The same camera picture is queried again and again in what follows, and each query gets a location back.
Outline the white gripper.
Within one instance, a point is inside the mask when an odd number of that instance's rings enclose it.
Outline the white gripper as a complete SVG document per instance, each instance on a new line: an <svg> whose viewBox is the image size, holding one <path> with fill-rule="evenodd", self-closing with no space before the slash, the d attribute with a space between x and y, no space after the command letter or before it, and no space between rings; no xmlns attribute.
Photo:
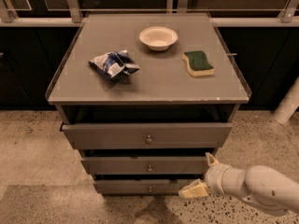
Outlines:
<svg viewBox="0 0 299 224"><path fill-rule="evenodd" d="M224 173L231 169L232 166L228 164L219 163L218 160L209 152L206 153L207 164L209 169L205 174L205 182L201 179L196 179L189 185L182 188L178 195L181 198L199 198L206 197L210 194L226 196L224 187L222 184L222 178Z"/></svg>

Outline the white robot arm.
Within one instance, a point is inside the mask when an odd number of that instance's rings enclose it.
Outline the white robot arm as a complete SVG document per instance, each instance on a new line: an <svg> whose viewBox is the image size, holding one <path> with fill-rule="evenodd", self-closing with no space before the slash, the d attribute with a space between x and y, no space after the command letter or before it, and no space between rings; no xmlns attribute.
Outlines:
<svg viewBox="0 0 299 224"><path fill-rule="evenodd" d="M206 157L209 168L204 180L196 179L182 188L180 197L231 196L272 216L281 217L289 211L299 213L299 184L284 174L264 165L236 169L218 162L208 152Z"/></svg>

